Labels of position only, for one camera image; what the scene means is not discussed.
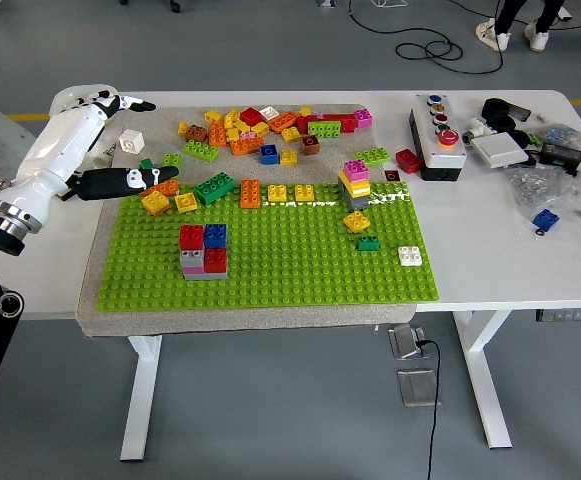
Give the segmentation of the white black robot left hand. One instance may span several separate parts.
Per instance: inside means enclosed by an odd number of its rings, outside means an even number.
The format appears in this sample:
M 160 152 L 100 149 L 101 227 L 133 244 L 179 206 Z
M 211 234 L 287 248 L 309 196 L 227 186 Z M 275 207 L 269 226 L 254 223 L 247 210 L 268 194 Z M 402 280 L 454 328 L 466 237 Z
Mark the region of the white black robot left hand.
M 155 109 L 151 102 L 120 95 L 114 89 L 97 91 L 93 85 L 70 87 L 57 94 L 50 120 L 24 157 L 16 178 L 0 189 L 0 229 L 23 239 L 47 223 L 56 196 L 73 192 L 83 200 L 120 198 L 175 177 L 178 169 L 172 166 L 77 173 L 117 112 Z

